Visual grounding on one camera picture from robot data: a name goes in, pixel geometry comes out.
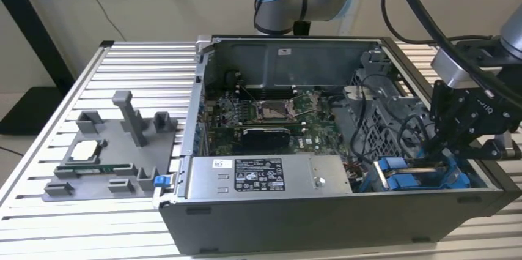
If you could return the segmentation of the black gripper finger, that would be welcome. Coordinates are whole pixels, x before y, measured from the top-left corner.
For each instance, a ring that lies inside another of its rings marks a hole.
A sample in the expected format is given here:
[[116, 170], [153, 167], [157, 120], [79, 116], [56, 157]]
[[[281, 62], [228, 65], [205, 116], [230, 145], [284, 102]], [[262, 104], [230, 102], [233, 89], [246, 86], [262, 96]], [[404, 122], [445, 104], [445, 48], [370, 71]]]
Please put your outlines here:
[[434, 82], [433, 96], [430, 103], [430, 120], [434, 122], [434, 136], [423, 144], [423, 149], [427, 154], [435, 154], [441, 151], [441, 146], [446, 142], [447, 136], [447, 110], [450, 108], [450, 93], [449, 88], [442, 80]]
[[455, 156], [459, 158], [501, 158], [505, 152], [505, 144], [497, 139], [487, 139], [483, 144], [475, 145], [481, 135], [463, 132], [441, 132], [441, 150], [438, 158]]

